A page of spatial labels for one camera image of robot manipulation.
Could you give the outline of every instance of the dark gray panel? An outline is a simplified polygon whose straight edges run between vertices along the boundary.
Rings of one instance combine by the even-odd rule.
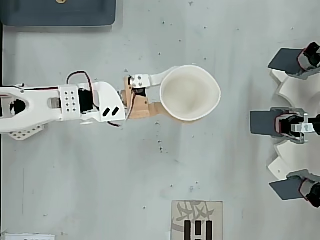
[[[268,68],[284,71],[290,75],[298,74],[302,70],[298,64],[298,56],[301,51],[302,49],[281,48]]]
[[[298,176],[290,177],[287,180],[271,182],[270,187],[278,194],[282,200],[302,199],[299,187],[302,179]]]
[[[282,110],[251,111],[250,129],[252,134],[283,137],[276,132],[275,120],[283,114]]]
[[[116,0],[0,0],[7,26],[109,26],[116,19]]]

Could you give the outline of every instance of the white paper cup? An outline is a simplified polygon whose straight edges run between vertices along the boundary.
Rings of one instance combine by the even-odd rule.
[[[217,81],[206,70],[194,65],[174,69],[160,86],[163,107],[182,121],[202,119],[218,106],[220,99]]]

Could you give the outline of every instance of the white table surface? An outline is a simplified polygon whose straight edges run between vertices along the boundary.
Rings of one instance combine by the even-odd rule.
[[[192,199],[224,202],[225,240],[318,238],[319,210],[272,191],[272,140],[249,129],[250,110],[286,105],[268,63],[279,48],[318,41],[318,13],[316,0],[124,0],[113,28],[5,27],[7,85],[61,85],[86,70],[120,90],[128,73],[197,64],[222,98],[192,125],[157,116],[123,129],[56,122],[23,142],[4,135],[1,230],[166,240],[171,201]]]

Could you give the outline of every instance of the gray plastic plate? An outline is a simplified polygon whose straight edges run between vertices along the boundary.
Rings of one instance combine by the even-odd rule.
[[[116,20],[116,0],[0,0],[0,12],[7,26],[109,26]]]

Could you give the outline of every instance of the cup rim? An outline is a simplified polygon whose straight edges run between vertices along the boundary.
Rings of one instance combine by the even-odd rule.
[[[170,75],[173,74],[174,71],[178,70],[178,69],[183,69],[183,68],[196,68],[198,70],[201,70],[203,71],[205,74],[207,74],[211,79],[214,80],[214,82],[216,83],[216,86],[217,86],[217,89],[218,89],[218,92],[219,92],[219,96],[218,96],[218,100],[216,101],[216,104],[211,107],[210,110],[208,110],[206,113],[200,115],[200,116],[197,116],[197,117],[194,117],[194,118],[184,118],[184,117],[180,117],[180,116],[177,116],[175,115],[174,113],[172,113],[172,111],[169,110],[169,108],[166,106],[166,104],[164,103],[164,100],[163,100],[163,96],[162,96],[162,90],[163,90],[163,83],[165,81],[167,81],[167,79],[170,77]],[[199,119],[202,119],[204,117],[206,117],[207,115],[209,115],[217,106],[218,104],[220,103],[220,100],[221,100],[221,88],[218,84],[218,82],[216,81],[216,79],[209,73],[207,72],[205,69],[203,69],[202,67],[199,67],[199,66],[195,66],[195,65],[183,65],[183,66],[179,66],[177,68],[175,68],[174,70],[172,70],[165,78],[164,80],[162,81],[161,85],[160,85],[160,101],[164,107],[164,109],[171,115],[173,116],[174,118],[178,119],[178,120],[181,120],[181,121],[185,121],[185,122],[192,122],[192,121],[196,121],[196,120],[199,120]]]

